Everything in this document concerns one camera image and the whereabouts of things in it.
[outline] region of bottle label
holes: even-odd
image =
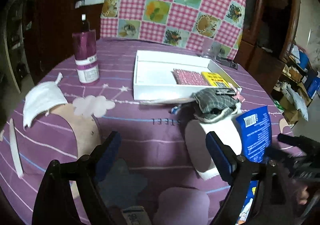
[[[99,78],[97,55],[90,56],[85,60],[75,60],[81,83],[91,83]]]

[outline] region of pink bottle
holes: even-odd
[[[96,48],[96,30],[89,29],[85,14],[82,15],[82,32],[73,33],[73,50],[79,81],[90,84],[99,79]]]

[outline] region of pink checkered cloth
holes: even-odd
[[[158,7],[150,12],[152,1],[158,1]],[[245,1],[108,0],[114,4],[106,7],[116,9],[116,13],[110,13],[114,17],[101,14],[100,36],[123,38],[124,35],[124,38],[165,43],[198,53],[217,42],[224,46],[226,57],[234,59],[242,36]],[[169,10],[163,19],[156,14],[160,7]],[[134,27],[132,35],[119,29],[128,24]]]

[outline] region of white roll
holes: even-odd
[[[232,148],[236,155],[241,154],[242,144],[235,118],[232,115],[217,123],[204,124],[191,120],[185,130],[185,140],[192,164],[203,180],[219,175],[219,172],[205,145],[206,134],[214,131],[222,143]]]

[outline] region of white foam strip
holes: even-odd
[[[21,179],[23,177],[23,169],[22,169],[22,164],[19,156],[17,138],[16,138],[16,133],[14,131],[14,124],[13,124],[12,118],[9,120],[9,137],[10,137],[10,149],[11,149],[13,164],[16,169],[18,177]]]

